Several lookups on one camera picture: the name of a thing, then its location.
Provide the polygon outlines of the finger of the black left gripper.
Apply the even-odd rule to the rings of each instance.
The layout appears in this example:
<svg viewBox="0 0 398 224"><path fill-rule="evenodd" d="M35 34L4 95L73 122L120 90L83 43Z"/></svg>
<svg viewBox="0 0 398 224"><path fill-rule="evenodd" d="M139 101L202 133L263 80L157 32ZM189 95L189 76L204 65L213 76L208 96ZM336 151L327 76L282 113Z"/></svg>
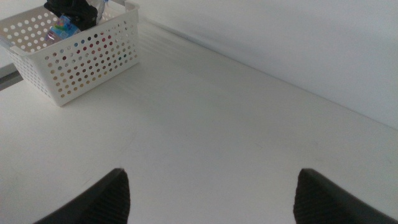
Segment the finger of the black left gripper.
<svg viewBox="0 0 398 224"><path fill-rule="evenodd" d="M94 27L98 16L98 10L89 4L75 4L71 6L49 5L49 11L57 17L67 17L81 31Z"/></svg>

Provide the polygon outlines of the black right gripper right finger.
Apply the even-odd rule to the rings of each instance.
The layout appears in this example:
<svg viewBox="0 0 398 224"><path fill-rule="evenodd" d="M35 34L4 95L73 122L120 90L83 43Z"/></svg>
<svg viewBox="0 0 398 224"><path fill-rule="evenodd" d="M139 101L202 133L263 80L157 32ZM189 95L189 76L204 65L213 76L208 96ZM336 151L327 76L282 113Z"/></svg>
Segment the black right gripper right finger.
<svg viewBox="0 0 398 224"><path fill-rule="evenodd" d="M314 169L302 169L295 190L293 214L303 224L397 224Z"/></svg>

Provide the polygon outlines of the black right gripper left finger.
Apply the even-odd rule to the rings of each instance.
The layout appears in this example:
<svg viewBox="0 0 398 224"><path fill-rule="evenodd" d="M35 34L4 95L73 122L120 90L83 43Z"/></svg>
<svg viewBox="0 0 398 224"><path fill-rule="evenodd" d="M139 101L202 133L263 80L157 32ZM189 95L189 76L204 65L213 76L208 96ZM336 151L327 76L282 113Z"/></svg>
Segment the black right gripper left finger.
<svg viewBox="0 0 398 224"><path fill-rule="evenodd" d="M131 206L129 180L122 168L113 169L82 194L37 223L126 224Z"/></svg>

